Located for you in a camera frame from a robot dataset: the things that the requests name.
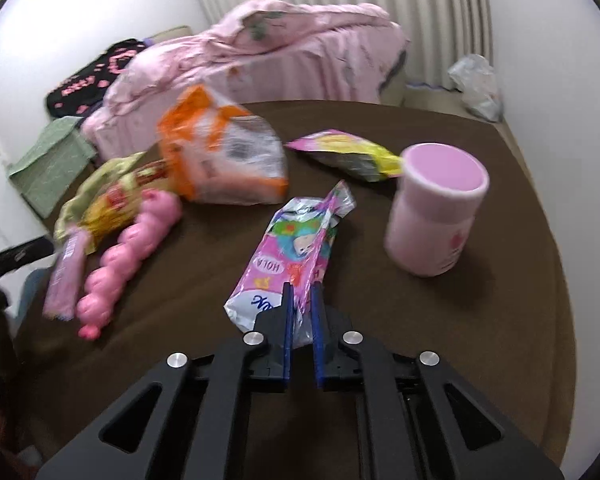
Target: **silver screw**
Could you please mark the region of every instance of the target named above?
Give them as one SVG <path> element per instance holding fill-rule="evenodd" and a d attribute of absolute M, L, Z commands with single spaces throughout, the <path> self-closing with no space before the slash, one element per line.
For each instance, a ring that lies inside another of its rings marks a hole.
<path fill-rule="evenodd" d="M 264 341 L 264 336 L 260 332 L 247 332 L 242 340 L 249 346 L 257 346 Z"/>
<path fill-rule="evenodd" d="M 176 352 L 175 354 L 171 354 L 169 357 L 167 357 L 167 364 L 171 368 L 182 368 L 185 364 L 187 364 L 188 360 L 189 358 L 186 355 L 181 352 Z"/>
<path fill-rule="evenodd" d="M 435 352 L 423 352 L 420 354 L 420 362 L 427 366 L 435 366 L 440 362 L 440 356 Z"/>
<path fill-rule="evenodd" d="M 362 334 L 360 332 L 356 332 L 355 330 L 349 330 L 348 332 L 342 334 L 342 340 L 350 345 L 360 344 L 362 343 L 363 339 L 364 338 L 362 337 Z"/>

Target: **pink wrapper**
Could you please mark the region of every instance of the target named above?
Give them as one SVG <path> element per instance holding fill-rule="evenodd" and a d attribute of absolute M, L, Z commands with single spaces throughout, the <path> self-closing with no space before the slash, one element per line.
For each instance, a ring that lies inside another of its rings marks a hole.
<path fill-rule="evenodd" d="M 321 282 L 340 218 L 355 208 L 349 188 L 340 181 L 324 198 L 294 198 L 271 219 L 238 285 L 224 304 L 241 330 L 253 329 L 259 312 L 280 306 L 285 282 L 294 286 L 294 345 L 311 342 L 309 290 Z"/>
<path fill-rule="evenodd" d="M 44 317 L 62 320 L 74 318 L 75 304 L 82 286 L 86 248 L 90 241 L 91 235 L 86 229 L 76 228 L 64 244 L 49 280 L 42 308 Z"/>

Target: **brown tablecloth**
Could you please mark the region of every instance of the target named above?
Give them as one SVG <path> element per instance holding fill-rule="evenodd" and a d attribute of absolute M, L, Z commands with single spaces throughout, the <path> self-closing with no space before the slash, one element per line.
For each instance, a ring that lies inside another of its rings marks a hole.
<path fill-rule="evenodd" d="M 338 128 L 395 153 L 416 142 L 447 142 L 485 165 L 491 189 L 462 257 L 427 279 L 395 267 L 382 248 L 395 183 L 347 178 L 358 207 L 338 228 L 326 301 L 395 352 L 439 352 L 560 462 L 575 378 L 570 306 L 542 208 L 496 130 L 451 115 L 349 102 L 249 108 L 284 141 Z M 287 157 L 290 197 L 324 196 L 343 177 L 301 154 Z M 38 295 L 17 339 L 26 362 L 19 400 L 46 457 L 168 354 L 201 356 L 237 335 L 222 305 L 277 208 L 187 204 L 95 343 L 77 337 L 76 320 L 42 319 Z M 90 258 L 88 268 L 95 265 Z M 245 478 L 358 477 L 352 399 L 315 390 L 310 360 L 309 349 L 296 352 L 290 391 L 254 399 Z"/>

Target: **pink blanket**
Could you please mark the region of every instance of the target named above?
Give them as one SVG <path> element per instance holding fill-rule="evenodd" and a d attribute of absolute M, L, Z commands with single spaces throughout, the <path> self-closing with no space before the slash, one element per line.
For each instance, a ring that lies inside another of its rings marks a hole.
<path fill-rule="evenodd" d="M 196 36 L 141 52 L 82 125 L 104 159 L 147 150 L 182 91 L 204 83 L 237 103 L 327 99 L 377 103 L 408 46 L 372 4 L 292 5 L 250 0 Z"/>

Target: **pink cup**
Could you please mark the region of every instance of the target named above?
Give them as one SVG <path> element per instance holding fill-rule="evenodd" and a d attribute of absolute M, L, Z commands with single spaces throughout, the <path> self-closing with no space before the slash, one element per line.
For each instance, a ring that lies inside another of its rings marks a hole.
<path fill-rule="evenodd" d="M 384 248 L 417 276 L 451 269 L 488 189 L 487 170 L 469 153 L 435 142 L 408 147 Z"/>

